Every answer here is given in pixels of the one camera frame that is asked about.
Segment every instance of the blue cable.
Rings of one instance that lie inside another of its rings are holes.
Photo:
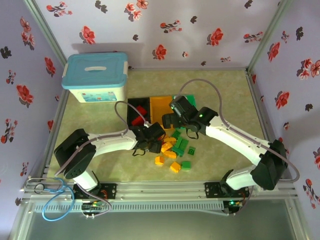
[[[75,200],[75,194],[74,194],[74,191],[72,190],[72,188],[69,187],[62,178],[55,177],[54,179],[55,179],[55,180],[59,180],[59,181],[62,183],[62,186],[61,186],[60,188],[58,188],[58,189],[50,189],[50,188],[45,188],[45,189],[44,189],[44,191],[48,191],[48,192],[51,193],[51,194],[56,194],[56,193],[57,193],[55,196],[53,196],[53,197],[44,205],[43,210],[42,210],[42,217],[43,217],[43,219],[45,219],[45,220],[47,220],[47,221],[49,221],[49,222],[54,222],[54,221],[58,221],[58,220],[63,219],[65,216],[67,216],[67,215],[71,212],[71,210],[72,210],[72,208],[74,207],[75,202],[76,202],[76,200]],[[72,197],[72,202],[71,202],[71,205],[70,205],[68,211],[66,211],[66,212],[65,212],[62,216],[60,216],[60,217],[57,217],[57,218],[48,218],[48,217],[46,216],[46,214],[45,214],[45,211],[46,211],[48,205],[49,205],[54,199],[56,199],[58,196],[60,196],[61,194],[65,193],[65,192],[66,192],[66,189],[68,189],[68,190],[71,192],[71,197]]]

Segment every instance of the floral wallpaper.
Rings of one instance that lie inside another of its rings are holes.
[[[66,57],[125,52],[133,68],[244,68],[279,0],[34,0]],[[270,59],[277,55],[273,47]]]
[[[293,1],[252,72],[266,124],[300,171],[295,188],[314,239],[320,235],[319,11],[317,0]]]
[[[5,206],[0,239],[5,240],[23,197],[20,189],[43,160],[63,67],[23,1],[1,5],[0,28],[9,33],[0,38],[0,206]]]

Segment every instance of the white plastic container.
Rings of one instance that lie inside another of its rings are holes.
[[[80,103],[124,101],[127,76],[123,52],[74,54],[64,67],[62,87]]]

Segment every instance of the yellow lego brick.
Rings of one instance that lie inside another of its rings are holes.
[[[155,164],[163,165],[165,163],[165,158],[163,156],[156,156],[155,157]]]
[[[177,142],[177,139],[175,139],[174,137],[166,137],[166,138],[163,140],[163,142],[165,142],[165,143],[169,142],[169,143],[171,143],[172,145],[175,145],[176,142]]]
[[[165,151],[168,151],[172,147],[173,147],[173,145],[170,142],[166,142],[165,144],[162,145],[161,152],[164,153]]]
[[[181,169],[181,166],[179,163],[177,163],[176,161],[174,161],[171,166],[170,166],[171,170],[174,171],[175,173],[178,173]]]
[[[171,158],[171,159],[176,159],[177,158],[177,154],[174,151],[165,151],[163,153],[163,155],[165,157]]]

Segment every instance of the robotic arm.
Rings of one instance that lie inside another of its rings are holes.
[[[189,103],[184,96],[178,96],[170,106],[174,113],[162,116],[162,123],[165,129],[173,124],[173,127],[185,127],[188,135],[189,130],[195,133],[198,139],[199,134],[215,138],[248,158],[252,165],[240,170],[229,170],[220,181],[221,190],[230,193],[243,187],[259,185],[266,190],[273,190],[281,178],[288,164],[275,154],[265,150],[261,145],[269,146],[270,149],[286,158],[284,145],[275,140],[270,143],[258,139],[241,129],[225,125],[218,113],[208,107],[199,111]],[[259,144],[254,144],[249,139],[254,139]]]
[[[82,144],[93,139],[97,140],[85,145],[74,156],[64,170],[64,177],[73,179],[86,191],[97,194],[101,185],[93,171],[88,168],[94,157],[118,150],[134,150],[133,156],[139,155],[136,153],[137,150],[143,151],[142,155],[146,152],[160,153],[162,141],[159,138],[166,133],[157,122],[149,127],[131,126],[125,134],[122,134],[123,132],[88,134],[82,128],[75,130],[54,150],[54,155],[60,167]]]

